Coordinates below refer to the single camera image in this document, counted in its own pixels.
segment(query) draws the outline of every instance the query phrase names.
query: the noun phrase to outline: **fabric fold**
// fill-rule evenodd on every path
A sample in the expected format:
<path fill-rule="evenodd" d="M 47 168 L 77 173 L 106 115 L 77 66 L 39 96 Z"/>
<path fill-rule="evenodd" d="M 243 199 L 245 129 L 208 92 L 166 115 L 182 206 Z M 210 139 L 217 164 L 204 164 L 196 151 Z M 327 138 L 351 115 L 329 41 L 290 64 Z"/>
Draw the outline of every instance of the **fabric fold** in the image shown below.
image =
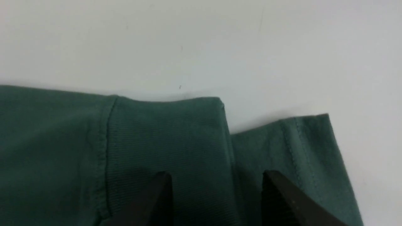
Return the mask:
<path fill-rule="evenodd" d="M 1 225 L 104 225 L 158 171 L 172 175 L 175 225 L 260 225 L 265 170 L 363 225 L 328 115 L 230 135 L 219 98 L 0 86 Z"/>

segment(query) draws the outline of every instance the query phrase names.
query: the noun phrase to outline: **green fabric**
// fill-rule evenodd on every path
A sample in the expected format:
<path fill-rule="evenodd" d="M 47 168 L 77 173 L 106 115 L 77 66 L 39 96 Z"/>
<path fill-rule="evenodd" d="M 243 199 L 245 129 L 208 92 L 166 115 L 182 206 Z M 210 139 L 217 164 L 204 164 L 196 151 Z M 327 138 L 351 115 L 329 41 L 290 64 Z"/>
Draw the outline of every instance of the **green fabric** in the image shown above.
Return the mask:
<path fill-rule="evenodd" d="M 172 174 L 176 225 L 259 225 L 266 169 L 363 225 L 328 115 L 231 136 L 218 98 L 0 86 L 0 125 L 0 225 L 105 225 L 158 171 Z"/>

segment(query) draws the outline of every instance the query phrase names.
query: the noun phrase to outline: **white surface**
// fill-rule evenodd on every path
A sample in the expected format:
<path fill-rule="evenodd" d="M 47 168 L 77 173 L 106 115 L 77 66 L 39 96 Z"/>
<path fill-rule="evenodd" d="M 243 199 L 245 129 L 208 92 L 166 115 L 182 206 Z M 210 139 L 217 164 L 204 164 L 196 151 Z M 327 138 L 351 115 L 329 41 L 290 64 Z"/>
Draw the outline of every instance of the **white surface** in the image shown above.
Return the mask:
<path fill-rule="evenodd" d="M 329 112 L 366 226 L 402 225 L 402 1 L 2 0 L 0 83 Z"/>

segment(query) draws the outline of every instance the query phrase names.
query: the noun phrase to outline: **white background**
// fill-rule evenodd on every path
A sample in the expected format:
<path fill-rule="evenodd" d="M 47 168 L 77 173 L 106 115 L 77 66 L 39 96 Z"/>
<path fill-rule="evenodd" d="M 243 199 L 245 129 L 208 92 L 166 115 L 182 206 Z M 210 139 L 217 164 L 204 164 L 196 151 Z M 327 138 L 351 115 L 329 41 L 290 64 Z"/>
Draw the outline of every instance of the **white background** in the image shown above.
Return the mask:
<path fill-rule="evenodd" d="M 402 225 L 401 0 L 1 0 L 0 84 L 330 114 L 366 226 Z"/>

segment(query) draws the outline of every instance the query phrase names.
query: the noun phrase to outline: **stitching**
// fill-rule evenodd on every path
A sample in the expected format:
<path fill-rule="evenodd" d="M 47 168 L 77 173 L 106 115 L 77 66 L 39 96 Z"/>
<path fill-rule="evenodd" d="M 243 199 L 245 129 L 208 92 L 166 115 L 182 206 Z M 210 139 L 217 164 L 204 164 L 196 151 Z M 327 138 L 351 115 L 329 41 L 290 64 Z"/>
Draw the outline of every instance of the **stitching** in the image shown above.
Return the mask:
<path fill-rule="evenodd" d="M 107 137 L 107 130 L 109 127 L 109 118 L 112 113 L 112 110 L 115 107 L 116 100 L 118 96 L 111 96 L 113 97 L 113 100 L 111 100 L 111 103 L 108 102 L 107 105 L 103 105 L 101 107 L 101 112 L 100 112 L 100 119 L 99 119 L 99 130 L 98 130 L 98 145 L 99 145 L 99 150 L 98 151 L 98 166 L 97 166 L 97 173 L 96 173 L 96 195 L 95 195 L 95 201 L 97 203 L 97 209 L 100 213 L 100 216 L 102 220 L 107 219 L 110 217 L 110 209 L 109 209 L 109 204 L 108 204 L 108 192 L 107 192 L 107 187 L 106 187 L 106 166 L 107 166 L 107 142 L 108 142 L 108 137 Z M 103 119 L 106 119 L 106 125 L 103 125 Z"/>
<path fill-rule="evenodd" d="M 300 174 L 299 174 L 299 171 L 297 170 L 297 166 L 296 166 L 296 162 L 295 162 L 295 157 L 294 157 L 294 155 L 293 155 L 292 149 L 290 148 L 289 139 L 288 139 L 287 136 L 286 136 L 283 122 L 282 122 L 282 120 L 280 120 L 279 122 L 280 122 L 280 126 L 281 126 L 281 130 L 282 130 L 283 136 L 285 137 L 285 144 L 286 144 L 286 147 L 287 147 L 287 149 L 288 149 L 290 155 L 292 156 L 292 164 L 293 164 L 293 167 L 295 168 L 296 177 L 297 177 L 297 183 L 299 184 L 300 190 L 304 191 L 303 186 L 302 186 L 302 183 L 301 183 L 302 181 L 301 181 L 301 179 L 300 179 Z"/>
<path fill-rule="evenodd" d="M 306 157 L 306 162 L 307 162 L 307 165 L 308 165 L 308 169 L 310 170 L 311 178 L 312 178 L 312 180 L 313 180 L 313 184 L 314 184 L 314 188 L 315 188 L 315 191 L 316 191 L 316 193 L 317 193 L 317 196 L 318 196 L 318 200 L 319 200 L 319 202 L 322 204 L 322 200 L 321 200 L 320 193 L 318 192 L 318 186 L 317 186 L 317 182 L 316 182 L 316 180 L 315 180 L 314 172 L 313 172 L 313 170 L 312 170 L 312 168 L 311 168 L 310 160 L 309 160 L 309 158 L 308 158 L 306 149 L 304 148 L 303 139 L 302 139 L 302 137 L 301 137 L 301 135 L 300 135 L 300 128 L 299 128 L 299 125 L 298 125 L 298 123 L 297 123 L 296 118 L 293 118 L 293 119 L 294 119 L 295 124 L 296 124 L 297 134 L 299 135 L 299 139 L 300 139 L 300 142 L 301 142 L 301 149 L 303 150 L 304 155 L 305 155 L 305 157 Z"/>

